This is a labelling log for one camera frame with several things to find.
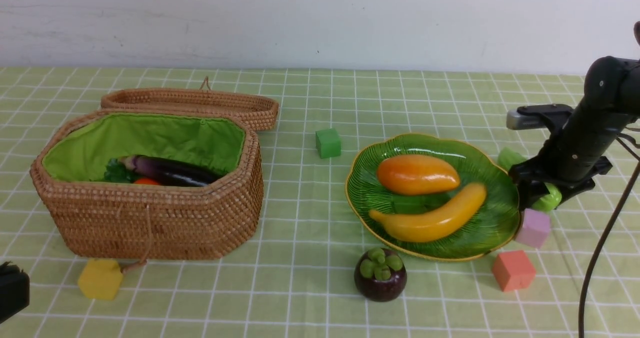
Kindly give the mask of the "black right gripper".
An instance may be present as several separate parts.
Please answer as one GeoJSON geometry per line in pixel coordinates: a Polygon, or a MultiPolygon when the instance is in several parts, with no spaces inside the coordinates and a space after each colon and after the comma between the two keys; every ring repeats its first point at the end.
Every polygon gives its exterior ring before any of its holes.
{"type": "Polygon", "coordinates": [[[580,117],[569,118],[562,129],[550,133],[537,156],[508,171],[518,189],[519,210],[532,208],[546,197],[550,193],[546,183],[558,187],[564,199],[594,188],[594,176],[612,167],[604,152],[613,141],[613,129],[583,124],[580,117]]]}

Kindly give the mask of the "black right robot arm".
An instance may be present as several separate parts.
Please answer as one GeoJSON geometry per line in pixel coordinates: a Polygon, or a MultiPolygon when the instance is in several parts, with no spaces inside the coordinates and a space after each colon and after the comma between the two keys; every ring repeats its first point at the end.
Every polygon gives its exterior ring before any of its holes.
{"type": "Polygon", "coordinates": [[[558,188],[562,202],[567,201],[592,190],[594,176],[610,171],[605,151],[640,114],[638,63],[613,56],[595,60],[585,75],[583,99],[576,108],[535,104],[508,112],[509,129],[550,131],[536,156],[509,169],[522,209],[548,195],[551,186],[558,188]]]}

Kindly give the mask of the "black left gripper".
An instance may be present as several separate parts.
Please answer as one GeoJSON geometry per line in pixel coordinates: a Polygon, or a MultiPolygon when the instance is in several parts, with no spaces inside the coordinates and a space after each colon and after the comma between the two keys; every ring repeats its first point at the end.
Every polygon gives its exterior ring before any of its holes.
{"type": "Polygon", "coordinates": [[[12,262],[0,266],[0,322],[3,324],[30,304],[30,277],[12,262]]]}

